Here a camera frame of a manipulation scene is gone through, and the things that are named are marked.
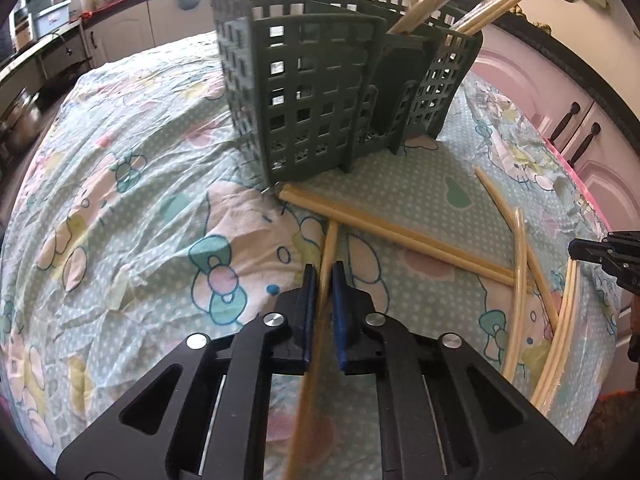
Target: bed sheet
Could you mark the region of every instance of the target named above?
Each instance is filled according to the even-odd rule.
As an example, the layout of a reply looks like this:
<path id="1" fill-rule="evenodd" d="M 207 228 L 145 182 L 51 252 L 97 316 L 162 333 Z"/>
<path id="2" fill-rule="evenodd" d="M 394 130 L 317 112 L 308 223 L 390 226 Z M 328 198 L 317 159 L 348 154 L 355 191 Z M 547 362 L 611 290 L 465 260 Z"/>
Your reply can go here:
<path id="1" fill-rule="evenodd" d="M 22 184 L 2 247 L 0 392 L 53 468 L 58 455 L 193 332 L 234 333 L 319 265 L 325 222 L 277 202 L 252 173 L 226 106 L 215 34 L 168 44 L 81 77 Z M 473 175 L 488 171 L 527 219 L 558 305 L 566 246 L 606 227 L 519 110 L 469 75 L 437 141 L 359 159 L 303 185 L 504 266 L 513 238 Z M 338 256 L 351 284 L 410 330 L 456 331 L 499 368 L 511 289 L 357 230 Z M 550 420 L 575 441 L 615 347 L 620 291 L 580 266 L 580 310 Z M 551 331 L 527 300 L 516 387 L 542 371 Z M 378 479 L 371 377 L 335 366 L 305 462 L 313 478 Z M 300 380 L 273 380 L 266 477 L 279 478 Z"/>

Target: cabinet handle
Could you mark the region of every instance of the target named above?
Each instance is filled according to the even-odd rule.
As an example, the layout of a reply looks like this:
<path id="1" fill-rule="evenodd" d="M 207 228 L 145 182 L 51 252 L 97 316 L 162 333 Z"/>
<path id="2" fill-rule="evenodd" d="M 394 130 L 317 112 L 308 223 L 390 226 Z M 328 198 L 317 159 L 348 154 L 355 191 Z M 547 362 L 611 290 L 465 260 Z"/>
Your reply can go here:
<path id="1" fill-rule="evenodd" d="M 574 156 L 572 156 L 571 160 L 569 161 L 569 166 L 573 167 L 574 164 L 576 162 L 578 162 L 578 159 L 582 156 L 582 154 L 587 150 L 587 148 L 589 147 L 589 145 L 591 144 L 591 141 L 593 140 L 593 137 L 596 137 L 600 134 L 602 128 L 600 127 L 600 125 L 598 123 L 593 123 L 591 125 L 591 131 L 589 132 L 589 135 L 587 135 L 584 140 L 581 142 L 580 146 L 578 146 L 578 149 L 575 150 Z"/>
<path id="2" fill-rule="evenodd" d="M 571 107 L 569 108 L 569 113 L 565 115 L 562 119 L 560 119 L 558 126 L 556 126 L 556 129 L 551 134 L 551 137 L 549 137 L 549 142 L 551 142 L 553 146 L 555 146 L 554 144 L 555 140 L 560 136 L 562 131 L 566 128 L 567 124 L 569 124 L 569 121 L 571 120 L 571 118 L 574 115 L 579 113 L 580 113 L 580 105 L 574 101 L 573 103 L 571 103 Z"/>

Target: green plastic basket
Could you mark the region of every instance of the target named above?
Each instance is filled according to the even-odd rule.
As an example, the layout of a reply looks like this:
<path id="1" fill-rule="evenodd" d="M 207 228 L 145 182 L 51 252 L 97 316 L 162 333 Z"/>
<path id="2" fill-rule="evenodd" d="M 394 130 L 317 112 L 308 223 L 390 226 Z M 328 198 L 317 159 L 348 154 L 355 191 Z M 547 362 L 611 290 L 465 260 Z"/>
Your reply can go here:
<path id="1" fill-rule="evenodd" d="M 211 0 L 228 101 L 270 183 L 348 171 L 386 23 L 362 14 L 254 20 L 248 0 Z"/>
<path id="2" fill-rule="evenodd" d="M 447 6 L 386 34 L 405 3 L 211 0 L 234 125 L 269 184 L 438 135 L 482 34 L 448 30 Z"/>

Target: cooking pot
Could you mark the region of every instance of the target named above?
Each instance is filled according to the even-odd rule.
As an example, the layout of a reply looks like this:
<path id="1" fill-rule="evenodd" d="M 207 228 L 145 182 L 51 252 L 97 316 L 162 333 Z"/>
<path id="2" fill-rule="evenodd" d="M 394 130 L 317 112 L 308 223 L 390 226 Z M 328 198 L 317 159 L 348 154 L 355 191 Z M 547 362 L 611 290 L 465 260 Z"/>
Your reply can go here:
<path id="1" fill-rule="evenodd" d="M 22 108 L 22 113 L 15 121 L 14 127 L 7 131 L 4 145 L 12 155 L 26 152 L 40 135 L 40 110 L 36 106 L 36 94 Z"/>

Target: kitchen cabinet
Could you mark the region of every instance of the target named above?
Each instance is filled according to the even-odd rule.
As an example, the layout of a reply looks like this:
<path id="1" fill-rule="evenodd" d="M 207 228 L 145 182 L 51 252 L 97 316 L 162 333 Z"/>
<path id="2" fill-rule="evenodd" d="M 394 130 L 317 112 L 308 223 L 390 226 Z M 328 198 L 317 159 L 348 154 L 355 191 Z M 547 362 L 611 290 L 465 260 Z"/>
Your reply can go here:
<path id="1" fill-rule="evenodd" d="M 640 230 L 640 159 L 598 105 L 591 107 L 562 156 L 613 231 Z"/>
<path id="2" fill-rule="evenodd" d="M 153 48 L 146 2 L 89 26 L 85 38 L 95 67 Z"/>
<path id="3" fill-rule="evenodd" d="M 156 46 L 214 30 L 210 0 L 150 0 Z"/>
<path id="4" fill-rule="evenodd" d="M 593 99 L 569 76 L 511 34 L 489 25 L 472 72 L 513 101 L 543 137 L 559 135 L 562 148 L 582 123 Z"/>

